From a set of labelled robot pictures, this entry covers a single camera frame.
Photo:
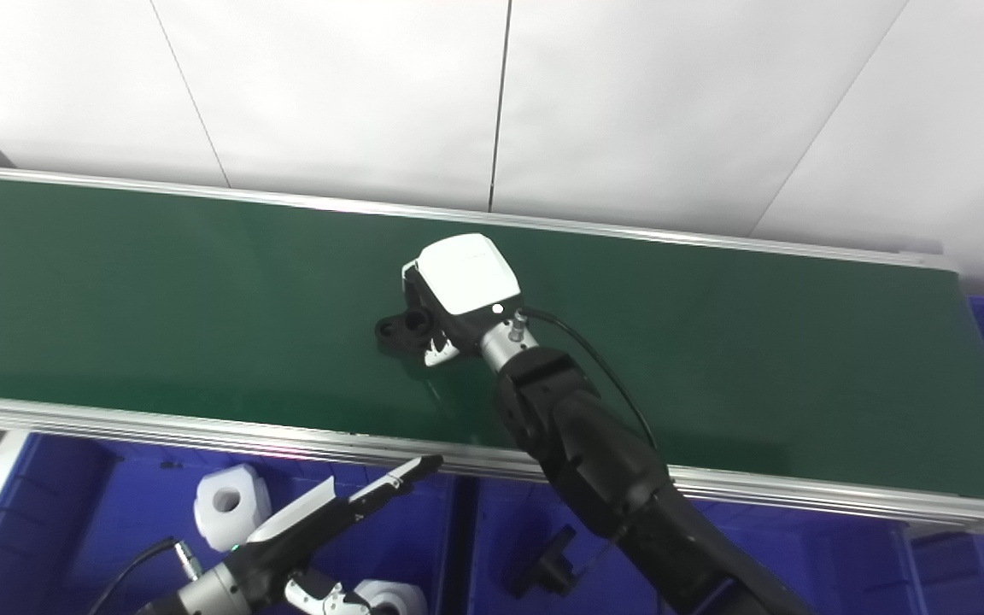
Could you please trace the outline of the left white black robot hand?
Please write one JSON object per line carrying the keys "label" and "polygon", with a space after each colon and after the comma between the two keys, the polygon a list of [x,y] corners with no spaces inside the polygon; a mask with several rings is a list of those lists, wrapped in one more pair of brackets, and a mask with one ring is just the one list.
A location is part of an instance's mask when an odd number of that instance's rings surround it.
{"label": "left white black robot hand", "polygon": [[355,494],[337,494],[329,478],[284,509],[274,513],[238,546],[225,565],[233,577],[231,592],[238,592],[250,614],[289,599],[313,614],[385,614],[358,591],[344,591],[340,583],[325,583],[324,573],[309,572],[305,564],[316,550],[345,530],[378,513],[391,500],[410,494],[417,482],[440,470],[440,454],[407,460]]}

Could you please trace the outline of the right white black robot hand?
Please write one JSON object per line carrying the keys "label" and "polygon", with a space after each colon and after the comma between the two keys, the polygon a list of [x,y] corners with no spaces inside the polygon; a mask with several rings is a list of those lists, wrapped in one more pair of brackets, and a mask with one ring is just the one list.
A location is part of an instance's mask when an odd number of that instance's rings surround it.
{"label": "right white black robot hand", "polygon": [[420,353],[428,367],[460,355],[481,355],[499,370],[527,338],[517,312],[524,305],[517,277],[489,238],[446,237],[402,268],[407,308],[425,311],[430,330]]}

